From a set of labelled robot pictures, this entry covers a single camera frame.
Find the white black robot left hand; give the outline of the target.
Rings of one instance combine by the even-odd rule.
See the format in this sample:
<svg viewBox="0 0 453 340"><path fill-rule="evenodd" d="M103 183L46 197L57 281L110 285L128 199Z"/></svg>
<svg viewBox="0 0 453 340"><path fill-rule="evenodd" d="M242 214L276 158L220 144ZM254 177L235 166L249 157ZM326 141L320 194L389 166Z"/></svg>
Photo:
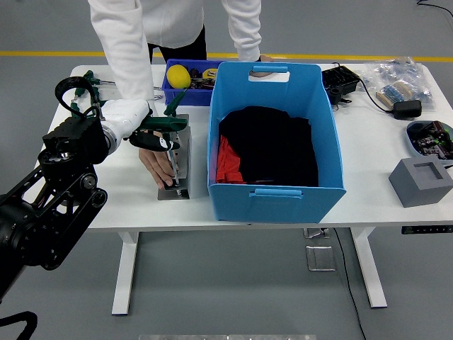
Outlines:
<svg viewBox="0 0 453 340"><path fill-rule="evenodd" d="M101 108L101 125L112 154L122 140L129 140L135 147L155 152L179 149L170 134L183 130L187 121L172 116L151 114L149 103L144 100L109 100Z"/></svg>

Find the person's left hand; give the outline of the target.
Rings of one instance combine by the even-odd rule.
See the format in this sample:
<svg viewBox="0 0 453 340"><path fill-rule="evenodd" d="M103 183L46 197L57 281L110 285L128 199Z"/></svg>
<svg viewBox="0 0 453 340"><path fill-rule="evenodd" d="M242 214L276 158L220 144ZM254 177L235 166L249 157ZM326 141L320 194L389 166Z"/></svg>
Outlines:
<svg viewBox="0 0 453 340"><path fill-rule="evenodd" d="M256 62L273 62L273 58L269 57L267 55L260 55L260 57L256 60ZM266 77L270 74L271 74L271 72L255 72L255 71L249 72L249 76L255 77L255 78Z"/></svg>

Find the person's right hand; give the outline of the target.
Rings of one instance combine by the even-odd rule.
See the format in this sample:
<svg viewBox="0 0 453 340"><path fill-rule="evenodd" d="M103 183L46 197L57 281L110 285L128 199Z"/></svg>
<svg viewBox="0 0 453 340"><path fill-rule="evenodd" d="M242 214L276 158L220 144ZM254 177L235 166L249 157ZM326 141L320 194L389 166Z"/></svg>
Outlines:
<svg viewBox="0 0 453 340"><path fill-rule="evenodd" d="M139 149L139 160L151 174L159 188L173 185L175 175L173 165L166 152L155 152L148 149Z"/></svg>

